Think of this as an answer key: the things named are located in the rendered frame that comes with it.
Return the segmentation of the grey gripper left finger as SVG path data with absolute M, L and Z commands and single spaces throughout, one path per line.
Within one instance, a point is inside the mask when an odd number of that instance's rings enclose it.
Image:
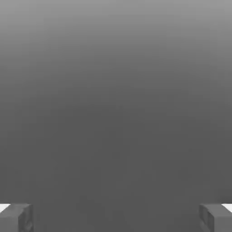
M 0 232 L 34 232 L 33 205 L 0 203 Z

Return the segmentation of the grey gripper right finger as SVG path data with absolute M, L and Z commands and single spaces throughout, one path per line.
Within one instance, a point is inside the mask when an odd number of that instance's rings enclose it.
M 232 203 L 200 204 L 202 232 L 232 232 Z

